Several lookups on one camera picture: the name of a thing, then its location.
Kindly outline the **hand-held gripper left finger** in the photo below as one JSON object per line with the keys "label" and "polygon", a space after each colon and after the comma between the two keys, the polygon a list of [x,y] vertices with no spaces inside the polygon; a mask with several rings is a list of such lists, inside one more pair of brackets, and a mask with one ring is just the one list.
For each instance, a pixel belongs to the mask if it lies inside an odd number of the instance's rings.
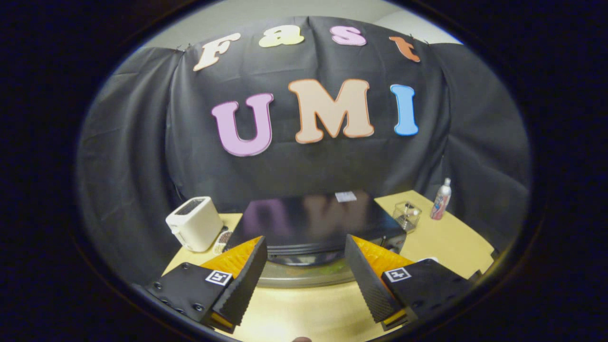
{"label": "hand-held gripper left finger", "polygon": [[147,285],[147,294],[178,314],[225,333],[233,333],[258,284],[267,260],[258,236],[199,266],[184,262]]}

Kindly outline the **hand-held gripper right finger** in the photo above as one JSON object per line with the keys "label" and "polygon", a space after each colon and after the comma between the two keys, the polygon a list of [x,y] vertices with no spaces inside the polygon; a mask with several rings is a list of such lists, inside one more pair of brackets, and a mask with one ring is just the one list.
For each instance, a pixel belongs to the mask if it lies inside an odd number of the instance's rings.
{"label": "hand-held gripper right finger", "polygon": [[413,262],[348,234],[345,259],[374,322],[384,331],[430,320],[474,286],[432,258]]}

